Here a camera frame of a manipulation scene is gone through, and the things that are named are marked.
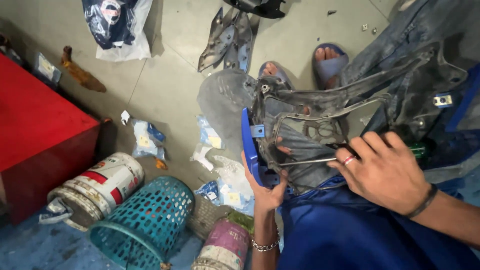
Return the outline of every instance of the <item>red cabinet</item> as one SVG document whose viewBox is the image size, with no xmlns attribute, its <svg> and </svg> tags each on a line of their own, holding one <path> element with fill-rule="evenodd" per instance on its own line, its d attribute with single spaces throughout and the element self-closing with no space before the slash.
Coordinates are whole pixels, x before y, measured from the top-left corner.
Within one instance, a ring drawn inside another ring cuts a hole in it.
<svg viewBox="0 0 480 270">
<path fill-rule="evenodd" d="M 92 165 L 98 131 L 97 120 L 0 54 L 0 199 L 13 223 Z"/>
</svg>

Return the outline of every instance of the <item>blue slipper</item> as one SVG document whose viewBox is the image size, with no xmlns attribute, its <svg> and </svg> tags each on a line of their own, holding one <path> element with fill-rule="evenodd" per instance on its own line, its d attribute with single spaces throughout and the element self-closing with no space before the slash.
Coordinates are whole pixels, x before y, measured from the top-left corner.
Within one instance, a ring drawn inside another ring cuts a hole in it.
<svg viewBox="0 0 480 270">
<path fill-rule="evenodd" d="M 295 90 L 295 88 L 293 87 L 293 84 L 292 82 L 290 81 L 290 79 L 288 78 L 287 74 L 285 73 L 285 71 L 283 70 L 282 66 L 275 62 L 275 61 L 267 61 L 265 62 L 261 67 L 260 67 L 260 70 L 258 71 L 258 77 L 260 78 L 261 76 L 263 76 L 263 73 L 264 73 L 264 69 L 265 67 L 267 66 L 267 63 L 272 63 L 276 66 L 276 73 L 273 74 L 273 76 L 275 77 L 278 77 L 282 80 L 282 82 L 287 82 L 289 85 L 290 85 L 290 89 L 291 90 Z"/>
<path fill-rule="evenodd" d="M 319 49 L 330 48 L 333 49 L 340 56 L 328 60 L 316 61 L 315 52 Z M 339 46 L 332 43 L 322 43 L 318 45 L 313 51 L 312 65 L 313 75 L 319 90 L 325 90 L 326 82 L 333 76 L 340 73 L 340 71 L 348 64 L 348 55 L 340 49 Z"/>
</svg>

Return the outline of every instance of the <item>blue plastic basket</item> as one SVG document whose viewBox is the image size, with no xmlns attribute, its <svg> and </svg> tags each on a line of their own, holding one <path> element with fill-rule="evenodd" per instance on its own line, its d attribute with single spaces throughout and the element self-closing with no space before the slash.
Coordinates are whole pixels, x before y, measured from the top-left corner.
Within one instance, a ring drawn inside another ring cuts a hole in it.
<svg viewBox="0 0 480 270">
<path fill-rule="evenodd" d="M 193 210 L 191 190 L 172 176 L 160 176 L 134 193 L 103 221 L 88 239 L 126 269 L 160 269 Z"/>
</svg>

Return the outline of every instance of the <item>hand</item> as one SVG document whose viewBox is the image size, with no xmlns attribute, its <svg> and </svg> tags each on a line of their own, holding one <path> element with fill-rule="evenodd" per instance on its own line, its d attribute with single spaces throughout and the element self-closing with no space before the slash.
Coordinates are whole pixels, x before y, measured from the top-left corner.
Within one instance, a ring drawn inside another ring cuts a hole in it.
<svg viewBox="0 0 480 270">
<path fill-rule="evenodd" d="M 282 170 L 280 174 L 280 184 L 276 185 L 273 189 L 258 185 L 257 181 L 250 173 L 247 161 L 245 159 L 245 153 L 242 151 L 241 159 L 243 160 L 243 167 L 245 168 L 245 177 L 250 184 L 255 195 L 255 212 L 266 213 L 275 210 L 283 202 L 283 194 L 287 187 L 287 171 Z"/>
<path fill-rule="evenodd" d="M 388 132 L 384 139 L 375 132 L 367 132 L 363 138 L 355 137 L 350 146 L 361 160 L 353 159 L 345 148 L 336 152 L 338 161 L 328 162 L 345 177 L 351 191 L 365 199 L 406 215 L 423 202 L 430 189 L 412 151 L 400 137 Z"/>
</svg>

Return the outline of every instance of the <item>black wristband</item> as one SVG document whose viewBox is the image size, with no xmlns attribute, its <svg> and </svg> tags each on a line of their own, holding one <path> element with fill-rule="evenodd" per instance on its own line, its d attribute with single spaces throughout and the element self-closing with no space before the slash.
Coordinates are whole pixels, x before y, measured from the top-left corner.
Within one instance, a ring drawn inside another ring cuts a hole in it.
<svg viewBox="0 0 480 270">
<path fill-rule="evenodd" d="M 422 202 L 422 204 L 420 204 L 420 206 L 417 207 L 417 209 L 413 210 L 413 212 L 405 215 L 405 217 L 411 219 L 417 216 L 418 214 L 422 213 L 422 211 L 424 211 L 432 203 L 433 198 L 435 198 L 435 195 L 437 195 L 438 188 L 434 184 L 431 184 L 430 186 L 431 186 L 430 191 L 428 191 L 427 197 Z"/>
</svg>

